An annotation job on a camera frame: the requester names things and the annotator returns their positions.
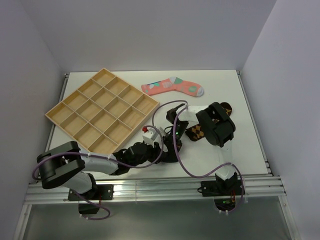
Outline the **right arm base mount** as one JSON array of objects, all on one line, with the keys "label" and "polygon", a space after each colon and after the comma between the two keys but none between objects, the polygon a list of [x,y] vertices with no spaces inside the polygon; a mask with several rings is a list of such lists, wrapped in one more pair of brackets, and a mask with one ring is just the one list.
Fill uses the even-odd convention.
[{"label": "right arm base mount", "polygon": [[197,192],[202,197],[223,197],[214,199],[214,205],[218,211],[226,214],[233,211],[245,196],[245,185],[235,172],[230,178],[223,180],[217,174],[215,180],[200,182]]}]

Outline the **brown orange argyle sock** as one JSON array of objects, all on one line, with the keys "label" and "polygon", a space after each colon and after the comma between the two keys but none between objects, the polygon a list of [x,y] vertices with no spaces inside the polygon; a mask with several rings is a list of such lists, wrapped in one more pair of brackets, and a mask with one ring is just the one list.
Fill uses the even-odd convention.
[{"label": "brown orange argyle sock", "polygon": [[[228,116],[232,114],[233,109],[228,102],[221,102],[220,105],[224,108]],[[205,137],[204,132],[199,124],[187,128],[184,133],[192,142],[197,142]]]}]

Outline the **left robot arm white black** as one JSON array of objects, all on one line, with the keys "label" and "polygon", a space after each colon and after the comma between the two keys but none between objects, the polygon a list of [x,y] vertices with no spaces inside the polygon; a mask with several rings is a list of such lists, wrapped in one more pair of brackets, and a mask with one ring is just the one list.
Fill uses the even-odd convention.
[{"label": "left robot arm white black", "polygon": [[76,141],[69,141],[37,157],[40,176],[34,175],[33,179],[41,181],[44,189],[63,186],[91,200],[98,193],[93,172],[120,176],[130,169],[147,168],[168,159],[169,149],[160,142],[136,142],[112,154],[101,154],[83,152]]}]

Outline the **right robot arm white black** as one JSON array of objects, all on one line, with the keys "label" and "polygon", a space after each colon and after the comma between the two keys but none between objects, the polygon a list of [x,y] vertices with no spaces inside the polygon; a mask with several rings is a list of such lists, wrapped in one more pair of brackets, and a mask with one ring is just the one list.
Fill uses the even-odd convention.
[{"label": "right robot arm white black", "polygon": [[[225,108],[218,102],[213,102],[208,106],[194,106],[180,104],[167,111],[166,119],[173,124],[170,136],[172,139],[171,147],[176,161],[182,169],[193,178],[205,178],[215,174],[217,180],[216,189],[222,195],[229,194],[234,188],[234,181],[240,174],[232,163],[232,140],[236,131],[236,126],[227,114]],[[204,138],[209,144],[218,150],[218,166],[205,175],[193,175],[183,165],[179,151],[178,141],[186,131],[190,122],[200,126]]]}]

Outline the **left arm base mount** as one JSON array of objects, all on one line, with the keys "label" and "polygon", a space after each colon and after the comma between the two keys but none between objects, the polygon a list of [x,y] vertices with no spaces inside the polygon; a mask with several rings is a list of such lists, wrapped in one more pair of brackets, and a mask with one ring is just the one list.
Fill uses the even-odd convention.
[{"label": "left arm base mount", "polygon": [[[81,197],[86,199],[87,201],[98,201],[98,205],[102,203],[102,201],[112,200],[114,194],[114,185],[113,184],[98,184],[94,186],[89,192],[80,194]],[[70,202],[78,202],[82,201],[82,199],[76,194],[76,192],[72,189],[69,190],[68,193],[68,201]],[[87,217],[93,217],[99,211],[99,207],[94,206],[85,201],[85,203],[78,204],[78,212],[81,215],[85,215]]]}]

